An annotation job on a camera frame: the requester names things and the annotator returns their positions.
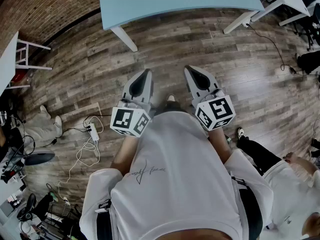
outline wooden floor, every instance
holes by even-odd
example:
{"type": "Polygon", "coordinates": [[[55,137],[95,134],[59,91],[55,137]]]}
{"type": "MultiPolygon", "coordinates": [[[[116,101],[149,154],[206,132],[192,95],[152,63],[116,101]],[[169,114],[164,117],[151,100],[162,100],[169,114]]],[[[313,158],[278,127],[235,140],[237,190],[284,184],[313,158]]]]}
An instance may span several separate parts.
{"type": "MultiPolygon", "coordinates": [[[[176,94],[187,107],[191,95],[183,69],[194,65],[211,72],[231,96],[237,115],[224,128],[227,135],[234,138],[236,128],[242,126],[251,139],[278,156],[291,151],[303,156],[320,108],[317,79],[291,75],[288,67],[282,71],[274,45],[250,28],[239,27],[223,34],[222,30],[241,13],[237,9],[197,9],[132,22],[125,30],[138,47],[135,53],[112,32],[103,31],[100,14],[93,16],[52,43],[52,51],[42,58],[45,63],[38,65],[53,70],[38,70],[30,78],[32,88],[21,94],[24,114],[29,119],[45,105],[53,117],[61,116],[64,129],[82,127],[88,115],[100,111],[109,115],[128,79],[147,68],[152,70],[157,95],[176,94]]],[[[305,53],[307,44],[291,26],[278,26],[280,21],[270,14],[252,27],[273,39],[284,62],[297,69],[295,53],[305,53]]],[[[122,137],[109,128],[110,117],[101,121],[100,163],[92,167],[78,163],[69,183],[61,184],[61,195],[72,205],[82,205],[90,174],[109,167],[122,142],[122,137]]],[[[69,131],[51,147],[54,160],[26,167],[26,184],[38,200],[48,191],[46,183],[58,191],[58,182],[69,178],[76,153],[88,138],[87,133],[69,131]]],[[[96,154],[89,151],[84,151],[81,159],[87,164],[97,161],[96,154]]],[[[61,213],[63,208],[60,201],[53,211],[61,213]]]]}

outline power strip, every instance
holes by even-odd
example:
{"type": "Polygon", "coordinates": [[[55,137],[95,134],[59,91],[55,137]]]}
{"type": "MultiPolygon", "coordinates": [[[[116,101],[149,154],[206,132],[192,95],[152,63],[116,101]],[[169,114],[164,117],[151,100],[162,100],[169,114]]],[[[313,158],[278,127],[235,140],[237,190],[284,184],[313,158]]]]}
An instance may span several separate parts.
{"type": "Polygon", "coordinates": [[[89,124],[88,128],[89,128],[89,133],[90,133],[90,135],[92,137],[92,140],[94,142],[97,142],[99,140],[99,135],[98,135],[97,129],[95,127],[95,124],[93,122],[91,122],[89,124]]]}

